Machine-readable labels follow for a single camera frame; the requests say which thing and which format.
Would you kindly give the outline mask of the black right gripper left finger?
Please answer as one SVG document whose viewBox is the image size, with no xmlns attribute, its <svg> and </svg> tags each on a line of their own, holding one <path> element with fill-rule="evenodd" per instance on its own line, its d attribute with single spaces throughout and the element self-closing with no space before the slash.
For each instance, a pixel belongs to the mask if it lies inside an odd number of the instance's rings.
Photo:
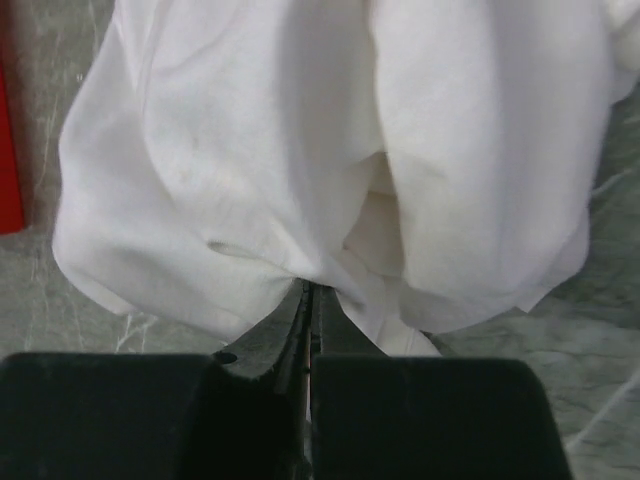
<svg viewBox="0 0 640 480">
<path fill-rule="evenodd" d="M 212 354 L 1 363 L 5 479 L 303 479 L 307 286 Z"/>
</svg>

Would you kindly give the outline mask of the white t-shirt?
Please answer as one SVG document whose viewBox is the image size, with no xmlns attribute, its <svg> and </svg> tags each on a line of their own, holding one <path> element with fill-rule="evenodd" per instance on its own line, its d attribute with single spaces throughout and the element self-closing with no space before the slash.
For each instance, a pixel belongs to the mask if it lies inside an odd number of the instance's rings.
<svg viewBox="0 0 640 480">
<path fill-rule="evenodd" d="M 635 1 L 119 1 L 64 123 L 54 258 L 231 342 L 296 279 L 388 354 L 583 266 Z"/>
</svg>

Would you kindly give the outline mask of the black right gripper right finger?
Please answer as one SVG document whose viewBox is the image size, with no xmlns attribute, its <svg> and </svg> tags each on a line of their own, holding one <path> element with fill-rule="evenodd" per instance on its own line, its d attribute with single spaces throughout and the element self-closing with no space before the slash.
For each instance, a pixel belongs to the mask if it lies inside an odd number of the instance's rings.
<svg viewBox="0 0 640 480">
<path fill-rule="evenodd" d="M 525 363 L 388 356 L 313 290 L 312 465 L 318 479 L 568 479 L 545 389 Z"/>
</svg>

